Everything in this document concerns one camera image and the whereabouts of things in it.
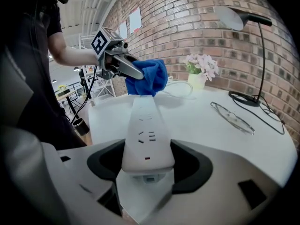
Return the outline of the blue cloth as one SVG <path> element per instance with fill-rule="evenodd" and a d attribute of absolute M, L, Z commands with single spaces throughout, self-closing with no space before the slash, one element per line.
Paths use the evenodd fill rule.
<path fill-rule="evenodd" d="M 142 71 L 144 78 L 141 80 L 131 77 L 125 79 L 129 95 L 152 95 L 154 97 L 166 87 L 168 74 L 163 60 L 136 60 L 133 64 Z"/>

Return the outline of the thin-framed eyeglasses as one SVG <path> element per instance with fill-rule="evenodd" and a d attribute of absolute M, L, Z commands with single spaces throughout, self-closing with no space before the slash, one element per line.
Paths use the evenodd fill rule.
<path fill-rule="evenodd" d="M 250 135 L 254 135 L 255 130 L 249 125 L 246 121 L 244 121 L 241 117 L 237 116 L 235 113 L 229 111 L 222 105 L 211 102 L 210 106 L 228 123 L 230 123 L 233 127 L 238 129 L 243 133 L 248 133 Z"/>

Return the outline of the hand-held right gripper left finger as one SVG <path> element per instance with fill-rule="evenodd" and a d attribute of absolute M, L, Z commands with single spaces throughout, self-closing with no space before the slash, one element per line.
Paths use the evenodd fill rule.
<path fill-rule="evenodd" d="M 116 188 L 124 140 L 59 150 L 42 143 L 51 181 L 70 225 L 126 225 Z"/>

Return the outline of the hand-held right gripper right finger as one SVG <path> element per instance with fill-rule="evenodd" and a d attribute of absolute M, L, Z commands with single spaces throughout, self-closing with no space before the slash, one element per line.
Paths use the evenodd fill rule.
<path fill-rule="evenodd" d="M 175 183 L 144 225 L 247 225 L 280 190 L 237 154 L 174 139 L 171 149 Z"/>

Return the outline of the person's left forearm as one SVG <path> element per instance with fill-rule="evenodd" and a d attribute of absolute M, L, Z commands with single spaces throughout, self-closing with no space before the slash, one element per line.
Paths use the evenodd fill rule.
<path fill-rule="evenodd" d="M 97 56 L 91 49 L 74 49 L 62 44 L 50 46 L 49 51 L 55 62 L 63 66 L 77 67 L 98 64 Z"/>

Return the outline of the pink flowers in pot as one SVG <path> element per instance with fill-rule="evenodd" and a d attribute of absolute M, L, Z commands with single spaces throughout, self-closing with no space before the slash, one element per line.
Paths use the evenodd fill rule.
<path fill-rule="evenodd" d="M 219 75 L 218 62 L 210 55 L 192 53 L 186 56 L 184 62 L 189 73 L 187 82 L 194 90 L 203 89 L 207 81 L 211 82 Z"/>

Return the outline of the black round bin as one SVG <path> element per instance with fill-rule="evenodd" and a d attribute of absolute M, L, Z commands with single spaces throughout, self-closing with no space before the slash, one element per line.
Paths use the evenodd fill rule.
<path fill-rule="evenodd" d="M 88 127 L 88 125 L 85 123 L 85 121 L 82 118 L 76 119 L 72 123 L 72 125 L 80 136 L 84 136 L 84 135 L 88 134 L 90 131 L 90 128 Z"/>

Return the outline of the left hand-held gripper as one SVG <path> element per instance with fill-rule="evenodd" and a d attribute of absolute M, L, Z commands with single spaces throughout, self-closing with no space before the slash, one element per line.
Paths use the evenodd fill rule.
<path fill-rule="evenodd" d="M 91 46 L 96 53 L 102 78 L 110 79 L 117 75 L 137 80 L 144 78 L 142 70 L 133 64 L 137 58 L 126 54 L 128 43 L 113 29 L 101 27 Z"/>

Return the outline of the white paper sheet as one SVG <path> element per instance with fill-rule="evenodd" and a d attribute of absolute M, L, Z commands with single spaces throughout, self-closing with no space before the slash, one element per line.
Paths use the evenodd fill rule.
<path fill-rule="evenodd" d="M 141 13 L 140 7 L 137 7 L 130 15 L 129 15 L 129 23 L 130 23 L 130 33 L 134 33 L 142 27 Z"/>
<path fill-rule="evenodd" d="M 128 30 L 127 30 L 127 24 L 126 21 L 122 22 L 119 25 L 119 33 L 122 39 L 127 39 L 128 37 Z"/>

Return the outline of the person's body in black clothing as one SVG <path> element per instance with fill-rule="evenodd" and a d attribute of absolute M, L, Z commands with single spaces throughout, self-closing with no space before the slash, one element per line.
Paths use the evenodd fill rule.
<path fill-rule="evenodd" d="M 59 2 L 0 0 L 0 53 L 20 69 L 33 94 L 16 126 L 57 150 L 84 147 L 55 96 L 50 78 L 50 46 L 62 45 Z"/>

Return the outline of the black desk lamp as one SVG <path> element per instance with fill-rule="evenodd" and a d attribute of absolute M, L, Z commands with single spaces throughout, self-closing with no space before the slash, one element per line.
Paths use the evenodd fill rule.
<path fill-rule="evenodd" d="M 263 31 L 261 25 L 266 25 L 270 27 L 272 26 L 272 21 L 271 19 L 262 15 L 245 12 L 236 8 L 230 8 L 226 6 L 217 6 L 215 8 L 215 13 L 219 17 L 220 21 L 222 21 L 227 27 L 236 31 L 243 30 L 245 25 L 249 21 L 258 24 L 261 40 L 262 40 L 262 57 L 263 57 L 262 80 L 259 88 L 259 93 L 257 96 L 250 96 L 235 91 L 228 92 L 229 97 L 231 97 L 235 102 L 239 102 L 251 107 L 258 107 L 260 105 L 260 98 L 262 97 L 262 90 L 263 90 L 263 83 L 264 83 L 264 76 L 265 76 L 265 65 L 266 65 L 266 52 L 265 52 L 264 37 L 263 37 Z"/>

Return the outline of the white power strip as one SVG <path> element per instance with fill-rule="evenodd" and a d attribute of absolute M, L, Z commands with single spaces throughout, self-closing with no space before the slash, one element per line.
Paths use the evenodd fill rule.
<path fill-rule="evenodd" d="M 121 168 L 131 175 L 166 173 L 175 159 L 171 139 L 153 96 L 134 98 Z"/>

